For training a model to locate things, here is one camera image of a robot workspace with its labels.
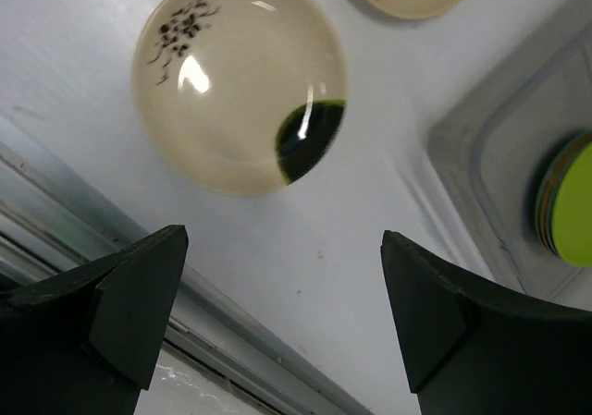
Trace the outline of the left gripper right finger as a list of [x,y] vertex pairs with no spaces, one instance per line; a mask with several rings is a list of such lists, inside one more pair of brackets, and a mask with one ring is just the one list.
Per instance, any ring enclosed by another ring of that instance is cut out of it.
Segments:
[[410,390],[424,414],[587,414],[591,314],[502,287],[404,235],[381,261]]

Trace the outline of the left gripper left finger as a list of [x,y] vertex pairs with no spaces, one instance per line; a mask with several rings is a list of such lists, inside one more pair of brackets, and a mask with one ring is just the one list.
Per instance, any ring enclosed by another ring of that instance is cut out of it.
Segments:
[[4,414],[131,414],[149,388],[188,250],[184,226],[1,293]]

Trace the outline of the blue patterned plate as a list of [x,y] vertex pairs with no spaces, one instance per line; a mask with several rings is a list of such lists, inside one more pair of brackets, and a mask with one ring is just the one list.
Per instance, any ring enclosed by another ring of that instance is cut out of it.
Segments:
[[553,242],[550,224],[554,197],[572,161],[590,142],[590,131],[580,131],[566,141],[547,165],[537,191],[534,215],[536,234],[542,244],[555,255],[558,252]]

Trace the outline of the cream plate black patch front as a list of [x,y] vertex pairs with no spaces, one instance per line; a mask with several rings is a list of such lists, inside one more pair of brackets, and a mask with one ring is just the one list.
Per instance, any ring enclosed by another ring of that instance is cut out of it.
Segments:
[[315,0],[163,0],[131,71],[156,149],[200,186],[257,195],[299,180],[345,115],[339,36]]

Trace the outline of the green plate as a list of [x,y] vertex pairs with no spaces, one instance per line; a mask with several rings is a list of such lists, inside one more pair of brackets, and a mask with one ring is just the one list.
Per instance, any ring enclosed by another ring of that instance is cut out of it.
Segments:
[[573,159],[552,207],[551,235],[564,261],[591,266],[591,145]]

